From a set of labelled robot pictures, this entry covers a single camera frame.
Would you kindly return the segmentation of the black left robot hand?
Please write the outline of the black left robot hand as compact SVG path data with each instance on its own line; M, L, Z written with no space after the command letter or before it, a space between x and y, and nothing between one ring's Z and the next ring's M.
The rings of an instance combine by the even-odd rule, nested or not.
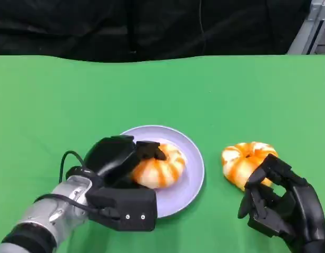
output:
M166 160L160 143L134 141L131 135L106 137L95 143L84 158L84 164L99 176L106 187L137 189L133 170L149 159Z

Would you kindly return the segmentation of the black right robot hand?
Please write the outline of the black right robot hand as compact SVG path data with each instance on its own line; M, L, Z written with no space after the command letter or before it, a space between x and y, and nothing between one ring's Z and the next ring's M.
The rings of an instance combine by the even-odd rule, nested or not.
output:
M325 252L325 215L314 187L270 154L244 186L238 218L268 237L280 237L291 252Z

